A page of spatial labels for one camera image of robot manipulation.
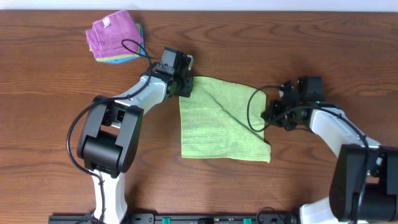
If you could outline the green microfiber cloth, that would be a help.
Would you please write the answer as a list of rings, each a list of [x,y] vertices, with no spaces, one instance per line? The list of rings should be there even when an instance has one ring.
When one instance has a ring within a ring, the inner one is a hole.
[[[238,83],[195,77],[189,98],[180,97],[181,154],[189,159],[270,162],[261,113],[266,94]]]

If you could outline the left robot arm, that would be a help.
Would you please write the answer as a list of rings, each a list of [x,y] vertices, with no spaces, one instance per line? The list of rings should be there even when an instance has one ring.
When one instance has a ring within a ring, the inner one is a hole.
[[[125,173],[136,156],[144,115],[171,96],[190,97],[192,89],[192,77],[143,75],[123,94],[93,100],[77,146],[95,185],[92,223],[123,222]]]

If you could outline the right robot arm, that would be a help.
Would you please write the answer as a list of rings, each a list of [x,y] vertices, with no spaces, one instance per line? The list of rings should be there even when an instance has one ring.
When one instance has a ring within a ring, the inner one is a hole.
[[[300,207],[301,223],[397,221],[397,148],[369,138],[338,106],[315,101],[273,101],[261,117],[290,131],[304,125],[337,162],[327,198]]]

